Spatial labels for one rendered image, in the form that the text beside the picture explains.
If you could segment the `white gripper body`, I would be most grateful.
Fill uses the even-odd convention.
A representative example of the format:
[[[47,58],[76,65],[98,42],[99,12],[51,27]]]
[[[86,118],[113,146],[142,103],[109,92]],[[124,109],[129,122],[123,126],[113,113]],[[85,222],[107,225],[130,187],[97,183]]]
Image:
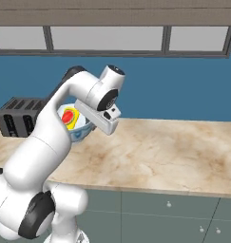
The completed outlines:
[[[113,104],[108,110],[101,112],[93,110],[79,100],[75,102],[74,107],[108,136],[115,131],[119,117],[121,116],[121,112],[116,104]]]

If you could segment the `grey-green drawer front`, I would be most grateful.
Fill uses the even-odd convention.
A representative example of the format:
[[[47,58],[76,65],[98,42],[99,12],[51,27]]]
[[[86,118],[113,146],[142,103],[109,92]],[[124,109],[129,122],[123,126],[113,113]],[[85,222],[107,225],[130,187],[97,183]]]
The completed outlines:
[[[222,198],[219,204],[221,219],[231,220],[231,198]]]
[[[121,193],[106,190],[87,190],[90,211],[119,213],[121,211]]]
[[[122,212],[142,215],[211,218],[218,201],[216,197],[124,192],[122,193]],[[170,208],[166,206],[167,202],[171,203]]]

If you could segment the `black toaster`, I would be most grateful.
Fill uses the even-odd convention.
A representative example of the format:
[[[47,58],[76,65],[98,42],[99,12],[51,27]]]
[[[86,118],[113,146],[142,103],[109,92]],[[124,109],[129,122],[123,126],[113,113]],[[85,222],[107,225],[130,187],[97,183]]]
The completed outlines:
[[[41,98],[12,97],[0,108],[0,131],[3,137],[26,138],[46,105]]]

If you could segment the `grey framed window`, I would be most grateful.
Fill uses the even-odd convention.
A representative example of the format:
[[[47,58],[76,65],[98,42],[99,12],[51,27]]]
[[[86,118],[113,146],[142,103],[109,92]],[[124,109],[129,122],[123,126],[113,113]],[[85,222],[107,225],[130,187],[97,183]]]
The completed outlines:
[[[227,58],[231,26],[0,27],[0,55]]]

